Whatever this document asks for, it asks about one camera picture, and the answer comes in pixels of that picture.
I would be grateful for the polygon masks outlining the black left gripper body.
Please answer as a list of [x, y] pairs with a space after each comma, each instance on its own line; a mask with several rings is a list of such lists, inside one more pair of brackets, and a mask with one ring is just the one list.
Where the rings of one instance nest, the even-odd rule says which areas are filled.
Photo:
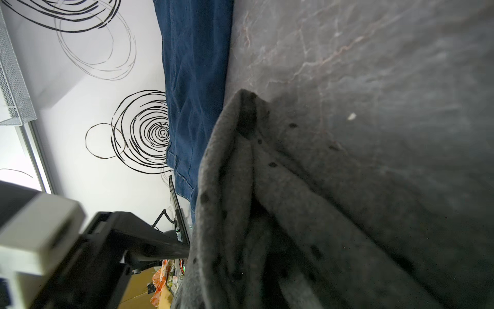
[[187, 258], [190, 245], [131, 212], [99, 212], [31, 308], [117, 308], [135, 270]]

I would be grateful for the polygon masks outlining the grey polka dot skirt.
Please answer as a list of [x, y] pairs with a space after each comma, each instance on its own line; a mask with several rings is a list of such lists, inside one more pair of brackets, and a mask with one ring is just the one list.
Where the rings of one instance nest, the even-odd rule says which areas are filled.
[[173, 308], [492, 308], [493, 216], [434, 206], [248, 90], [198, 178]]

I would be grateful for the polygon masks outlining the dark blue skirt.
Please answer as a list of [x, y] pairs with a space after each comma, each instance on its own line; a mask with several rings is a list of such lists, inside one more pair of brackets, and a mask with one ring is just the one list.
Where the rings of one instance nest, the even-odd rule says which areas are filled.
[[198, 173], [224, 99], [233, 1], [155, 1], [169, 115], [167, 165], [177, 195], [198, 199]]

